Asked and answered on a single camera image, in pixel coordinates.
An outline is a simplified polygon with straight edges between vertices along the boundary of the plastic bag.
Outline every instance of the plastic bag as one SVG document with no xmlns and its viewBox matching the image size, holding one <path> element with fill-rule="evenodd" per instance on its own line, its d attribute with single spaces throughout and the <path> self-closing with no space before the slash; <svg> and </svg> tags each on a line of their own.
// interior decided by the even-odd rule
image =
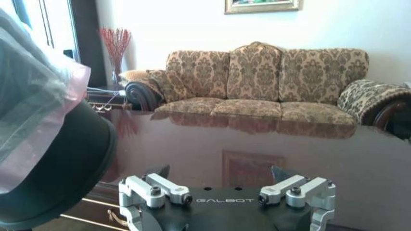
<svg viewBox="0 0 411 231">
<path fill-rule="evenodd" d="M 0 194 L 25 179 L 82 99 L 89 68 L 41 46 L 0 9 Z"/>
</svg>

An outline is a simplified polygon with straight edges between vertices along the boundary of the sofa armrest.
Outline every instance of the sofa armrest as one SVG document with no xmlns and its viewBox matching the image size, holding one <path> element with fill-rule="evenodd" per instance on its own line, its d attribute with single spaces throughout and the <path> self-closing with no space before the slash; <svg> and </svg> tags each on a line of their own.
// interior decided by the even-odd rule
<svg viewBox="0 0 411 231">
<path fill-rule="evenodd" d="M 152 70 L 132 70 L 120 74 L 128 82 L 125 85 L 125 97 L 133 104 L 133 108 L 142 111 L 153 111 L 161 104 L 164 97 L 156 82 L 149 74 Z"/>
<path fill-rule="evenodd" d="M 409 102 L 411 89 L 361 79 L 344 89 L 337 107 L 355 117 L 359 124 L 385 129 L 391 116 Z"/>
</svg>

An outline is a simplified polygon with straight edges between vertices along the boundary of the picture frame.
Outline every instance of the picture frame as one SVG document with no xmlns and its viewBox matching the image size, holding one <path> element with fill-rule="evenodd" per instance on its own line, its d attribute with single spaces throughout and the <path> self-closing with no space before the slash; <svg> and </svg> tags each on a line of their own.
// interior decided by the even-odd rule
<svg viewBox="0 0 411 231">
<path fill-rule="evenodd" d="M 300 10 L 303 0 L 225 0 L 224 14 Z"/>
<path fill-rule="evenodd" d="M 271 166 L 285 168 L 285 158 L 280 155 L 222 150 L 222 186 L 273 185 L 276 182 L 269 171 Z"/>
</svg>

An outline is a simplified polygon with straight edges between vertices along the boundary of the vase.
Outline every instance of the vase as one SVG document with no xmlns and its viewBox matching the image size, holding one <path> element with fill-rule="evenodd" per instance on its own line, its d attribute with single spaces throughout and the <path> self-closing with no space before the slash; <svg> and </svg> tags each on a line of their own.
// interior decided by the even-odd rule
<svg viewBox="0 0 411 231">
<path fill-rule="evenodd" d="M 122 57 L 118 59 L 110 59 L 110 68 L 112 68 L 112 81 L 113 85 L 117 85 L 121 81 L 120 72 L 121 72 L 121 60 Z"/>
</svg>

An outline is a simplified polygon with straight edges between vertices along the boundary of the glossy table surface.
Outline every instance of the glossy table surface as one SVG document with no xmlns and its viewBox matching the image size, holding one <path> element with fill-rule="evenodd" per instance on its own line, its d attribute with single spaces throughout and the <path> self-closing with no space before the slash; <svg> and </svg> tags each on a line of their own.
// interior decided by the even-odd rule
<svg viewBox="0 0 411 231">
<path fill-rule="evenodd" d="M 113 110 L 116 159 L 102 183 L 162 165 L 189 187 L 260 187 L 268 167 L 336 184 L 332 224 L 409 230 L 411 145 L 373 127 Z"/>
</svg>

